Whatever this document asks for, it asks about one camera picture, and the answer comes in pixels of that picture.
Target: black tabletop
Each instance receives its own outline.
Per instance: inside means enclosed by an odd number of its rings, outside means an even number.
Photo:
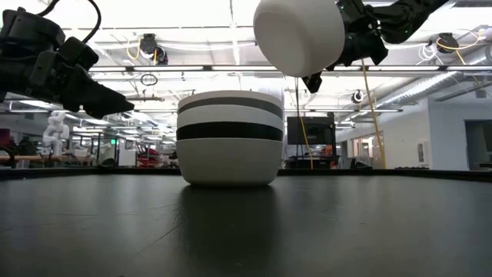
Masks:
[[[491,276],[492,185],[180,176],[0,182],[0,276]]]

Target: white bowl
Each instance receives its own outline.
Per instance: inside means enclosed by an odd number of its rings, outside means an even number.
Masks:
[[[344,49],[344,22],[330,0],[261,0],[254,36],[285,75],[305,77],[333,65]]]
[[[193,185],[267,185],[281,165],[281,100],[259,92],[204,92],[178,105],[176,151]]]

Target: table surface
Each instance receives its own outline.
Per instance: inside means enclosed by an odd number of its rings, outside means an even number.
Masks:
[[[492,185],[180,176],[0,182],[0,276],[491,276]]]

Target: striped bowl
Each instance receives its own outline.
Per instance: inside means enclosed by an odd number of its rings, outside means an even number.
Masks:
[[[193,185],[267,185],[281,165],[281,100],[249,91],[204,92],[178,105],[176,150]]]

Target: black stripe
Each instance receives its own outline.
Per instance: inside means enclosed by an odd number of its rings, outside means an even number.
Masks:
[[[182,106],[178,110],[178,114],[190,108],[202,107],[205,105],[242,105],[245,107],[259,108],[264,111],[271,112],[279,118],[283,118],[284,115],[284,111],[282,110],[282,108],[275,105],[274,103],[270,103],[268,101],[263,101],[260,99],[244,97],[217,97],[197,100],[195,102],[191,102]]]
[[[176,131],[177,140],[207,138],[268,139],[283,141],[284,133],[269,125],[250,122],[205,122],[186,125]]]

